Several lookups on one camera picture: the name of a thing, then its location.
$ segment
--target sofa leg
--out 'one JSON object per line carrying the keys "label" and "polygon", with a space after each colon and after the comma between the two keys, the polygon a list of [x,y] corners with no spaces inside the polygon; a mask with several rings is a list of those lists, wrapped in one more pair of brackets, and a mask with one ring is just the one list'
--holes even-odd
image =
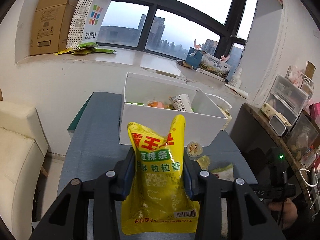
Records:
{"label": "sofa leg", "polygon": [[41,166],[40,173],[43,174],[45,177],[48,177],[48,173],[47,173],[47,171],[44,169],[43,166]]}

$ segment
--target white shopping bag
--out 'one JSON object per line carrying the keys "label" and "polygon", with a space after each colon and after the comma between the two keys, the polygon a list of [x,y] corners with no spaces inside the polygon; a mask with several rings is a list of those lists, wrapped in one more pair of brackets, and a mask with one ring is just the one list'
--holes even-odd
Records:
{"label": "white shopping bag", "polygon": [[67,48],[78,48],[80,43],[96,42],[110,0],[79,0],[73,15]]}

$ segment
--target human hand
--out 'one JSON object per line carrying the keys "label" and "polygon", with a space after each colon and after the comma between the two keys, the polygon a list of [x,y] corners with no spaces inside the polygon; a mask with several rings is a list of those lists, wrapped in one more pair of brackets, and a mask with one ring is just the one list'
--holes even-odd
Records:
{"label": "human hand", "polygon": [[[269,203],[268,207],[271,211],[281,212],[282,202],[271,202]],[[282,225],[281,229],[283,230],[291,227],[293,223],[297,220],[297,218],[298,218],[297,207],[291,201],[290,198],[287,198],[283,206],[282,221],[280,222],[280,225]]]}

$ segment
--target blue-gray table surface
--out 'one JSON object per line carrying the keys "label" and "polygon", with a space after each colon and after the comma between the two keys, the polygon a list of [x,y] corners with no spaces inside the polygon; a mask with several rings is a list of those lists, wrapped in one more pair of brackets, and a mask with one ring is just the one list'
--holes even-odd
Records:
{"label": "blue-gray table surface", "polygon": [[[113,169],[116,162],[123,160],[130,148],[119,144],[119,118],[122,96],[107,92],[93,93],[85,108],[69,145],[63,164],[58,194],[73,178],[82,181],[95,179],[102,173]],[[225,131],[220,131],[210,146],[203,148],[203,155],[211,159],[209,169],[234,164],[234,177],[243,178],[247,183],[257,183],[255,176],[239,149]],[[92,229],[93,201],[89,203],[88,239],[93,239]],[[120,238],[167,239],[167,233],[148,232],[127,236],[121,231],[121,203],[116,202],[116,212]],[[174,234],[171,239],[194,239],[194,234]]]}

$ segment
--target colorful logo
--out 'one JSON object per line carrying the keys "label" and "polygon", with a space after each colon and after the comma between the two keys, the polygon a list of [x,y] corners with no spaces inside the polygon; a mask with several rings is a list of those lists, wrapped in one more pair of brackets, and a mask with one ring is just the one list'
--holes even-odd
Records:
{"label": "colorful logo", "polygon": [[102,12],[102,10],[103,8],[96,4],[93,6],[93,11],[91,12],[91,15],[90,15],[91,18],[89,20],[89,24],[97,25],[98,19],[100,18],[100,12]]}

